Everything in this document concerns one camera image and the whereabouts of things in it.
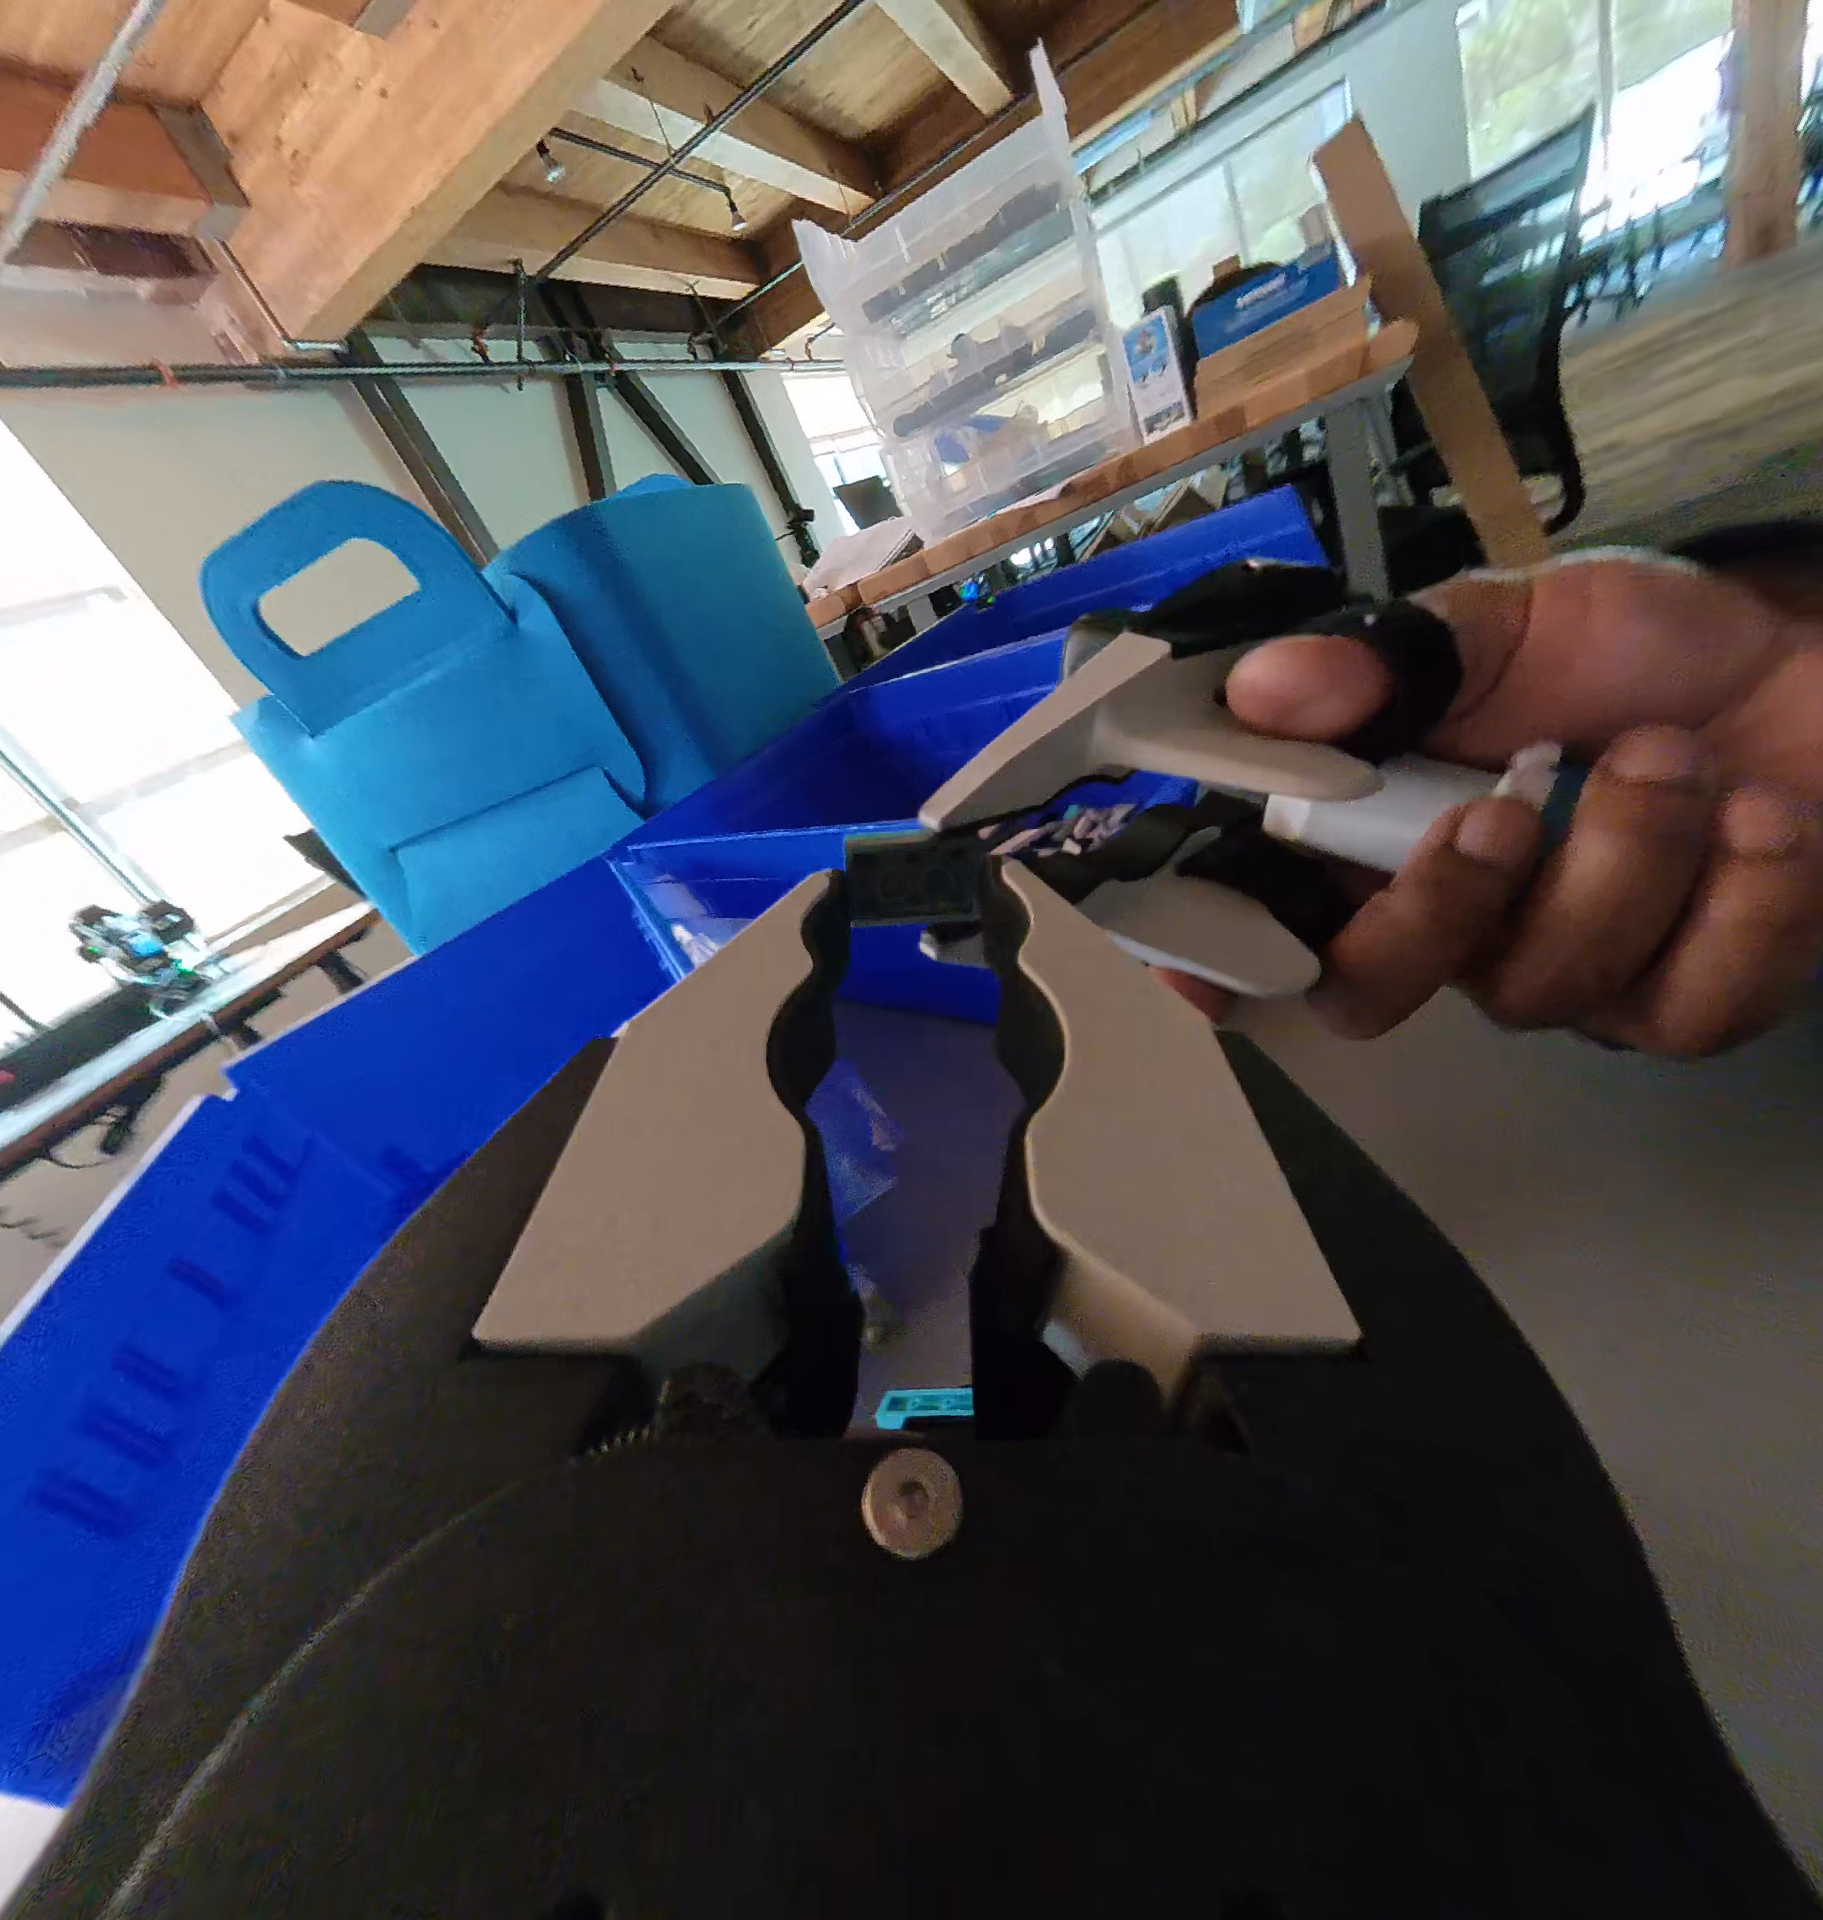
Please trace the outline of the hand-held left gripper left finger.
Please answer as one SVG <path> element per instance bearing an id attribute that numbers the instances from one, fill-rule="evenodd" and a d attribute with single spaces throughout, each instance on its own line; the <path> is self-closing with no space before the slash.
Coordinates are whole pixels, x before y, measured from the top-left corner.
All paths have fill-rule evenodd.
<path id="1" fill-rule="evenodd" d="M 851 960 L 813 873 L 625 1024 L 478 1322 L 506 1355 L 786 1355 L 857 1312 L 813 1099 Z"/>

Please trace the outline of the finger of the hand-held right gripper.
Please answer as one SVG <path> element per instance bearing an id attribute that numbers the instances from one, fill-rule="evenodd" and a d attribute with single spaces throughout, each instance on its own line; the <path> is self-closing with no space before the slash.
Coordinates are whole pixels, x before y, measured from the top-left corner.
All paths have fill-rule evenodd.
<path id="1" fill-rule="evenodd" d="M 1229 673 L 1229 652 L 1176 656 L 1166 639 L 1126 630 L 940 785 L 918 821 L 935 835 L 976 829 L 1131 774 L 1306 803 L 1380 791 L 1380 768 L 1356 755 L 1233 724 L 1220 705 Z"/>
<path id="2" fill-rule="evenodd" d="M 1258 898 L 1257 880 L 1229 884 L 1191 873 L 1196 857 L 1232 852 L 1226 829 L 1117 829 L 1105 840 L 1017 835 L 918 835 L 935 879 L 966 898 L 960 918 L 918 910 L 918 945 L 929 960 L 993 971 L 975 907 L 976 873 L 993 857 L 1041 879 L 1119 948 L 1156 971 L 1176 971 L 1247 999 L 1302 996 L 1320 974 L 1312 945 Z"/>

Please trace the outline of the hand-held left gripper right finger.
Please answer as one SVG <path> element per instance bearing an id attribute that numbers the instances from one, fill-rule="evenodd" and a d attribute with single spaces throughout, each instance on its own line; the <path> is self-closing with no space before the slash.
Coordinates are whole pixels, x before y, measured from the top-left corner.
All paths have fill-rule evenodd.
<path id="1" fill-rule="evenodd" d="M 1347 1355 L 1360 1325 L 1220 1035 L 1037 873 L 996 862 L 1003 1219 L 1041 1237 L 1041 1346 L 1176 1403 L 1214 1355 Z"/>

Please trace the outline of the person's right forearm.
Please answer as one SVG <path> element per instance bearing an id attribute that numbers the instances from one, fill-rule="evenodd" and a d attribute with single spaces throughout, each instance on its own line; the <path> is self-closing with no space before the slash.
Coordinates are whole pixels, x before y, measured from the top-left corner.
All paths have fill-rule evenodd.
<path id="1" fill-rule="evenodd" d="M 1823 522 L 1572 549 L 1533 575 L 1533 630 L 1567 686 L 1621 724 L 1823 709 Z"/>

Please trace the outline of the grey desk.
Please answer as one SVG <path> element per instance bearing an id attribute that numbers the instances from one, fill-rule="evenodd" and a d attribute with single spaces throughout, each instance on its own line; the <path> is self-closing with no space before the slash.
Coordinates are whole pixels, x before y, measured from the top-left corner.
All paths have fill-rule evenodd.
<path id="1" fill-rule="evenodd" d="M 1719 1060 L 1233 1018 L 1467 1253 L 1592 1431 L 1692 1671 L 1823 1888 L 1823 992 Z"/>

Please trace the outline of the person's right hand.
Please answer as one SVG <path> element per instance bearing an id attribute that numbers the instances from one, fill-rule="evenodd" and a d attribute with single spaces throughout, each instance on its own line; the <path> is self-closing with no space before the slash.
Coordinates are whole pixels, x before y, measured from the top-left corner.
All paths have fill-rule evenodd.
<path id="1" fill-rule="evenodd" d="M 1446 989 L 1505 1029 L 1702 1057 L 1781 1024 L 1823 974 L 1823 709 L 1740 707 L 1689 728 L 1603 712 L 1533 630 L 1530 570 L 1430 590 L 1473 643 L 1463 699 L 1424 755 L 1505 766 L 1563 743 L 1592 771 L 1556 843 L 1518 799 L 1452 806 L 1356 898 L 1309 1011 L 1380 1040 Z"/>

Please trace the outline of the blue plastic bin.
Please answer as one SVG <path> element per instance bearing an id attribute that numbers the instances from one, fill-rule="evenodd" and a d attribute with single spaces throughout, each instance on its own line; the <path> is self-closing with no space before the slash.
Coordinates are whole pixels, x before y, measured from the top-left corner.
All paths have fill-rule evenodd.
<path id="1" fill-rule="evenodd" d="M 1062 679 L 1062 639 L 846 686 L 771 743 L 670 803 L 608 865 L 672 974 L 700 963 L 853 835 L 918 824 L 929 791 Z"/>
<path id="2" fill-rule="evenodd" d="M 904 679 L 924 687 L 953 683 L 967 705 L 1047 692 L 1079 618 L 1147 611 L 1239 562 L 1330 565 L 1330 556 L 1292 491 L 1263 494 L 948 611 L 818 707 L 853 705 Z"/>
<path id="3" fill-rule="evenodd" d="M 384 1240 L 670 974 L 605 858 L 196 1101 L 0 1331 L 0 1789 L 64 1806 L 250 1427 Z"/>

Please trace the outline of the wooden table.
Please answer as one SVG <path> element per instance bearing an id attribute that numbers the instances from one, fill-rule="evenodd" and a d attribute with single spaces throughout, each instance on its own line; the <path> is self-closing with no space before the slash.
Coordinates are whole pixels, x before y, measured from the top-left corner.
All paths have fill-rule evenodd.
<path id="1" fill-rule="evenodd" d="M 1370 359 L 1353 384 L 1319 401 L 1302 401 L 1275 420 L 1263 420 L 1258 425 L 1247 425 L 1237 417 L 1194 420 L 1194 425 L 1185 425 L 1176 435 L 1147 439 L 1131 453 L 1079 470 L 1037 501 L 1003 510 L 966 532 L 953 532 L 937 546 L 924 546 L 920 551 L 885 565 L 853 582 L 811 592 L 806 615 L 817 634 L 830 636 L 857 611 L 885 615 L 918 595 L 976 576 L 1008 551 L 1041 539 L 1056 539 L 1056 532 L 1096 514 L 1108 514 L 1119 501 L 1131 501 L 1145 494 L 1179 484 L 1194 470 L 1233 458 L 1233 445 L 1244 439 L 1270 439 L 1298 420 L 1324 417 L 1341 396 L 1365 382 L 1399 377 L 1412 364 L 1414 330 L 1408 321 L 1377 320 L 1374 307 L 1370 320 Z"/>

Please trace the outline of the small printed card box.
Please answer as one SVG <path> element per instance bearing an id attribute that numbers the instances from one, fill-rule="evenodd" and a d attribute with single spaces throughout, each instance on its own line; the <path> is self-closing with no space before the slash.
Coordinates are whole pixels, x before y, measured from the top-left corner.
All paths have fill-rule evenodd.
<path id="1" fill-rule="evenodd" d="M 1119 331 L 1130 401 L 1141 439 L 1194 425 L 1185 317 L 1156 305 Z"/>

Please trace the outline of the wooden box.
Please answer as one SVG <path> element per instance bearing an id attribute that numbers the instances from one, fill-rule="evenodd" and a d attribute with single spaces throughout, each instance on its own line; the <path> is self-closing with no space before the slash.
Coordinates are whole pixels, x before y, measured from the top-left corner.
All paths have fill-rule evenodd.
<path id="1" fill-rule="evenodd" d="M 1232 348 L 1204 352 L 1194 371 L 1196 420 L 1237 417 L 1258 425 L 1353 384 L 1370 359 L 1370 291 L 1374 279 L 1365 276 Z"/>

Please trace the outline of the clear plastic drawer organiser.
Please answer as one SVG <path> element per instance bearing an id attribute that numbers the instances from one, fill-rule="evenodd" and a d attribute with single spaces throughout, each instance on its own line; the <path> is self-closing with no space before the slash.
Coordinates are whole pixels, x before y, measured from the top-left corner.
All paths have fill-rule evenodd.
<path id="1" fill-rule="evenodd" d="M 1138 445 L 1066 99 L 844 239 L 795 224 L 898 511 L 935 546 Z"/>

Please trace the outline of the blue cardboard box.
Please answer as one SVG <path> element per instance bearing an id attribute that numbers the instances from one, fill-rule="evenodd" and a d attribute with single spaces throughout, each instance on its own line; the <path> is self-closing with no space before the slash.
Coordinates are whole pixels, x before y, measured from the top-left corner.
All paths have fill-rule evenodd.
<path id="1" fill-rule="evenodd" d="M 1189 307 L 1194 357 L 1204 364 L 1232 351 L 1343 289 L 1347 270 L 1333 245 L 1285 265 L 1223 270 Z"/>

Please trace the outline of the cardboard sheet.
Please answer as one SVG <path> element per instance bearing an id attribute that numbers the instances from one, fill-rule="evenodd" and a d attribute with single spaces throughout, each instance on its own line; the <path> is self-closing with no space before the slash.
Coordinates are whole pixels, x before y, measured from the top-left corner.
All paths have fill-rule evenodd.
<path id="1" fill-rule="evenodd" d="M 1380 320 L 1414 330 L 1406 384 L 1485 562 L 1497 566 L 1548 562 L 1554 551 L 1548 531 L 1365 122 L 1349 117 L 1315 149 L 1312 168 L 1336 237 L 1358 273 L 1374 281 Z"/>

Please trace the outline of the black mesh office chair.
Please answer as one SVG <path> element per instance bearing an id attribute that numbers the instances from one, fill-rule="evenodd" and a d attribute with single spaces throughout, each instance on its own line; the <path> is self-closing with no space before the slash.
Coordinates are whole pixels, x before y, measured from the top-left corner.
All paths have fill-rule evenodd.
<path id="1" fill-rule="evenodd" d="M 1563 330 L 1597 109 L 1478 181 L 1424 200 L 1418 239 L 1524 477 L 1561 488 L 1548 531 L 1584 505 L 1563 403 Z"/>

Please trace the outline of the robot station table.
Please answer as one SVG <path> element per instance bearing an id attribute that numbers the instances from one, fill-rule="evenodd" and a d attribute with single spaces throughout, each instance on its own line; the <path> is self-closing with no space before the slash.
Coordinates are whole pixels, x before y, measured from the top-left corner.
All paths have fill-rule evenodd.
<path id="1" fill-rule="evenodd" d="M 324 971 L 338 992 L 354 992 L 344 948 L 381 927 L 375 907 L 336 910 L 292 932 L 240 948 L 196 1001 L 115 1043 L 34 1099 L 0 1109 L 0 1185 L 52 1158 L 63 1141 L 112 1109 L 140 1109 L 175 1071 L 213 1046 L 262 1046 L 258 1018 L 307 971 Z"/>

